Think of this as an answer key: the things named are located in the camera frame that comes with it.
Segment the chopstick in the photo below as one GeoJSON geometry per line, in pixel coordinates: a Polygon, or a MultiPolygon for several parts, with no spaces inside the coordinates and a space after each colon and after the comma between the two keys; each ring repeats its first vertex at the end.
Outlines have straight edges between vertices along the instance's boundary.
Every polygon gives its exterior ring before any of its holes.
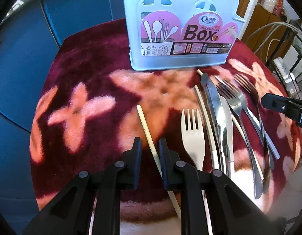
{"type": "Polygon", "coordinates": [[[216,145],[215,145],[215,140],[214,140],[214,136],[213,136],[211,123],[210,123],[208,113],[206,111],[206,108],[205,108],[205,105],[203,102],[202,95],[201,95],[197,85],[194,86],[194,91],[197,95],[198,102],[199,102],[199,105],[200,105],[200,108],[201,108],[201,111],[202,111],[202,114],[204,117],[204,123],[206,125],[206,130],[207,130],[207,134],[208,134],[208,138],[209,138],[210,152],[211,152],[212,168],[219,169],[218,154],[217,154],[217,149],[216,149],[216,145]]]}
{"type": "MultiPolygon", "coordinates": [[[[243,138],[245,144],[247,144],[247,141],[246,141],[246,139],[245,139],[243,130],[242,130],[241,126],[239,125],[237,119],[234,117],[233,114],[231,114],[231,119],[232,119],[232,121],[234,122],[235,126],[237,127],[237,129],[238,129],[238,131],[239,131],[241,137],[243,138]]],[[[261,177],[262,180],[264,180],[264,176],[263,176],[263,173],[262,173],[260,164],[259,164],[259,162],[258,162],[258,160],[257,160],[257,158],[256,158],[256,156],[255,156],[255,154],[254,154],[254,157],[255,157],[255,163],[256,163],[257,169],[259,170],[260,177],[261,177]]]]}
{"type": "MultiPolygon", "coordinates": [[[[139,114],[139,117],[140,117],[142,127],[144,129],[144,134],[146,135],[151,153],[153,155],[153,159],[155,161],[156,167],[158,168],[158,171],[160,172],[160,175],[162,177],[160,158],[158,157],[158,153],[156,152],[156,149],[155,149],[155,146],[153,144],[153,140],[152,140],[152,137],[151,137],[146,119],[144,118],[144,112],[142,111],[142,108],[141,108],[140,105],[137,105],[137,111],[138,111],[138,114],[139,114]]],[[[173,191],[169,191],[168,194],[169,194],[169,197],[172,201],[172,204],[174,206],[176,214],[177,214],[178,218],[181,220],[181,210],[180,210],[180,207],[179,207],[178,202],[176,200],[175,194],[174,194],[173,191]]]]}

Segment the spoon illustration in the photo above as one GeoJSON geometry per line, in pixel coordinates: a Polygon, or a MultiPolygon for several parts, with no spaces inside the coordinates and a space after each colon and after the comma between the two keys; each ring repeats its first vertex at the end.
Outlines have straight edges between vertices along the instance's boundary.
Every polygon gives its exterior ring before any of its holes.
{"type": "Polygon", "coordinates": [[[174,27],[169,31],[169,34],[168,34],[168,36],[164,39],[164,42],[167,40],[167,38],[168,38],[169,36],[171,36],[172,34],[174,34],[175,32],[177,32],[177,30],[178,30],[178,26],[174,26],[174,27]]]}
{"type": "Polygon", "coordinates": [[[154,21],[152,25],[153,31],[155,33],[154,42],[156,42],[156,36],[162,29],[162,24],[160,21],[154,21]]]}
{"type": "Polygon", "coordinates": [[[148,21],[145,21],[145,22],[144,22],[144,28],[145,28],[146,31],[147,31],[147,35],[148,35],[148,37],[149,37],[150,43],[152,43],[153,41],[152,41],[152,38],[151,38],[151,29],[150,29],[150,25],[149,25],[149,22],[148,22],[148,21]]]}

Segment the power strip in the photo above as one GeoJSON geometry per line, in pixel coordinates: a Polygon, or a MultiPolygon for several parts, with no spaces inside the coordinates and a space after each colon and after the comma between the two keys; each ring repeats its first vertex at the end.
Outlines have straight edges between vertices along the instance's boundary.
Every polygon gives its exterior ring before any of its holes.
{"type": "Polygon", "coordinates": [[[281,75],[282,84],[288,92],[290,97],[295,97],[298,95],[297,91],[300,92],[299,86],[296,83],[296,78],[292,72],[289,71],[287,65],[281,57],[274,59],[274,64],[276,65],[279,74],[281,75]]]}

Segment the light blue plastic container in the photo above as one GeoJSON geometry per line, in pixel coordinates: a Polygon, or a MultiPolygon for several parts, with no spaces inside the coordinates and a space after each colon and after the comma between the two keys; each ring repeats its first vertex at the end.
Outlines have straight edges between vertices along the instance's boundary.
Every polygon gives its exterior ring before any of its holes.
{"type": "Polygon", "coordinates": [[[224,64],[244,23],[238,5],[239,0],[124,0],[132,68],[224,64]]]}

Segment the pink label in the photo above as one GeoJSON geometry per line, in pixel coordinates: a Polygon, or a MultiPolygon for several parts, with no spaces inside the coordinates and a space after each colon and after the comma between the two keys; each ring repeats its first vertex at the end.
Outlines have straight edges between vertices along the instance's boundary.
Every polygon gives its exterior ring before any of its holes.
{"type": "Polygon", "coordinates": [[[141,26],[141,55],[183,55],[228,53],[238,34],[238,25],[226,23],[217,13],[194,15],[185,27],[169,11],[155,11],[144,17],[141,26]]]}

